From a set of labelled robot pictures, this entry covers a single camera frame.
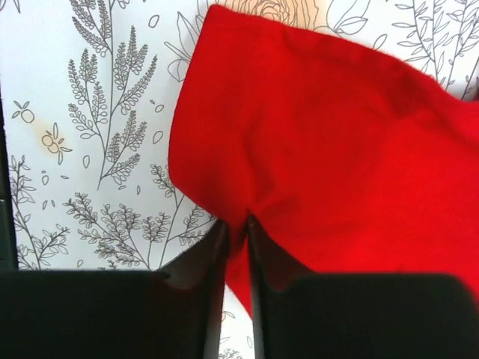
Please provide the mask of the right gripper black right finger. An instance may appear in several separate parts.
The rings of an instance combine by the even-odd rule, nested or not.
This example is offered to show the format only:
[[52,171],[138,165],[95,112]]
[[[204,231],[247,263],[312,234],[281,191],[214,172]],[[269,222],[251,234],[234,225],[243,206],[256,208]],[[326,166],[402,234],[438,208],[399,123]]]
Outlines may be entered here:
[[476,358],[478,309],[444,274],[325,274],[247,220],[257,358]]

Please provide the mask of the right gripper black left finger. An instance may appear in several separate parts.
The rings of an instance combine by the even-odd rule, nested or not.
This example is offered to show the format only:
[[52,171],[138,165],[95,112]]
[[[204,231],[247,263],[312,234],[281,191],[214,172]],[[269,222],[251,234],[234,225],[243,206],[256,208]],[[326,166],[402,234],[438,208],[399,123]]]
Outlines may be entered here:
[[216,358],[227,225],[157,271],[4,271],[3,358]]

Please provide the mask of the red t shirt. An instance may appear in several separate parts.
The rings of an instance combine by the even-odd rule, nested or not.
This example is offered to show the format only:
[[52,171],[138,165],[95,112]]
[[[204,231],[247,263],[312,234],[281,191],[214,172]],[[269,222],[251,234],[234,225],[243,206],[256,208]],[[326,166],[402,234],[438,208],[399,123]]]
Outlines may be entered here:
[[438,272],[478,290],[478,103],[357,43],[213,5],[172,122],[173,184],[232,230],[251,309],[254,215],[318,272]]

